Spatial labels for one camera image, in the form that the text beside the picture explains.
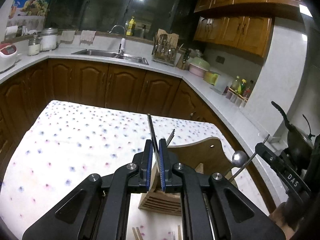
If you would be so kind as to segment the person's right hand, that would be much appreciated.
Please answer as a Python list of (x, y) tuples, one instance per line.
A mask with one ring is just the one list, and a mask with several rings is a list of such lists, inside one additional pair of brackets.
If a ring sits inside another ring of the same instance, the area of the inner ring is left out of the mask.
[(304, 218), (301, 218), (299, 221), (289, 225), (284, 216), (285, 211), (285, 202), (282, 202), (272, 213), (269, 214), (269, 218), (274, 221), (277, 226), (281, 228), (281, 230), (285, 233), (286, 240), (291, 239), (294, 234), (298, 231), (298, 229), (304, 223)]

